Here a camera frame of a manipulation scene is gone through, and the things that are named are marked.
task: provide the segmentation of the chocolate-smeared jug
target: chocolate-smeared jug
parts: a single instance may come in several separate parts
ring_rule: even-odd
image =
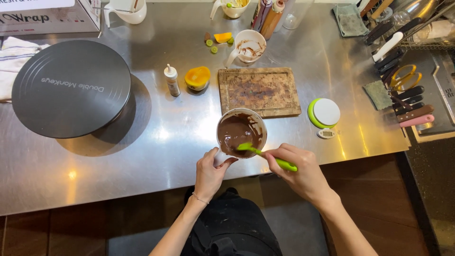
[[[253,110],[235,108],[226,112],[217,125],[219,150],[213,166],[219,166],[228,158],[247,159],[255,155],[251,151],[236,150],[239,144],[251,142],[261,150],[267,140],[267,129],[262,118]]]

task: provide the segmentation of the black turntable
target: black turntable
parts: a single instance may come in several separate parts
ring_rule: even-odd
[[[12,90],[18,119],[50,138],[74,138],[113,121],[130,96],[128,65],[93,41],[52,45],[19,71]]]

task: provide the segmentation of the gray cloth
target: gray cloth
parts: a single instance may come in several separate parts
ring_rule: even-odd
[[[341,36],[364,36],[369,33],[356,5],[352,4],[343,7],[336,5],[333,10],[341,31]]]

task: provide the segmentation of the stainless steel countertop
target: stainless steel countertop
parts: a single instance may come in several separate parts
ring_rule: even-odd
[[[73,39],[101,42],[117,51],[132,73],[132,96],[125,113],[106,129],[80,138],[52,139],[25,128],[12,105],[0,104],[0,215],[49,209],[172,189],[194,184],[195,165],[217,146],[221,116],[217,70],[224,68],[232,47],[212,54],[203,41],[212,35],[249,27],[251,5],[236,20],[221,8],[210,21],[210,3],[148,3],[146,19],[125,24],[111,15],[99,38],[93,34],[19,36],[38,44]],[[362,37],[342,38],[333,5],[314,4],[295,30],[282,28],[267,42],[255,63],[234,61],[231,67],[291,67],[302,114],[265,119],[265,149],[287,142],[316,153],[320,164],[407,150],[391,109],[376,111],[362,86],[378,80]],[[178,71],[178,97],[170,95],[163,70]],[[184,75],[207,66],[210,86],[199,93],[185,87]],[[341,110],[333,139],[319,130],[306,109],[315,98],[334,100]],[[232,165],[226,179],[269,172],[260,157]]]

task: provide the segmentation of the end grain cutting board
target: end grain cutting board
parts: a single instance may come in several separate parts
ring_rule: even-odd
[[[263,118],[302,113],[290,67],[218,70],[222,114],[249,108]]]

